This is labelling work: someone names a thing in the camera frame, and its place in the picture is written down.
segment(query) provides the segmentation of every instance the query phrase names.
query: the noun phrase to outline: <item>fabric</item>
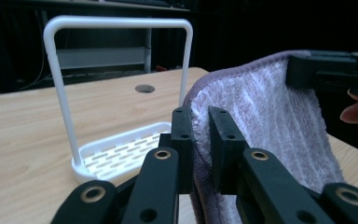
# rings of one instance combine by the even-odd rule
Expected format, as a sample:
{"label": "fabric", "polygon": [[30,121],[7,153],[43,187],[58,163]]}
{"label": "fabric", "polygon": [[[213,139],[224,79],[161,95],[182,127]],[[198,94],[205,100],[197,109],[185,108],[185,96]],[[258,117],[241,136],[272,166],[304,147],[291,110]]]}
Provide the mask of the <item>fabric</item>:
{"label": "fabric", "polygon": [[243,66],[212,72],[196,82],[185,98],[192,109],[196,138],[191,200],[199,223],[241,223],[236,196],[213,190],[208,106],[227,110],[250,147],[272,152],[303,186],[322,192],[325,184],[344,182],[331,150],[318,99],[312,90],[285,85],[285,51]]}

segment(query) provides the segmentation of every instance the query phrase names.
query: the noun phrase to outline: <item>table surface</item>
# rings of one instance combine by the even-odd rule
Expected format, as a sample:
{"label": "table surface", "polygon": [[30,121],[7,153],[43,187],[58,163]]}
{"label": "table surface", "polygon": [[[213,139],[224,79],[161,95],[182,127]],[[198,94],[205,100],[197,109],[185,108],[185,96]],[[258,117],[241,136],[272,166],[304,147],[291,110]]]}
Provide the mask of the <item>table surface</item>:
{"label": "table surface", "polygon": [[[187,90],[207,74],[190,68]],[[171,121],[181,70],[66,86],[80,146],[109,135]],[[155,87],[140,93],[137,85]],[[358,150],[329,136],[346,180],[358,187]],[[0,94],[0,223],[49,223],[78,186],[54,88]],[[179,223],[195,223],[188,195]]]}

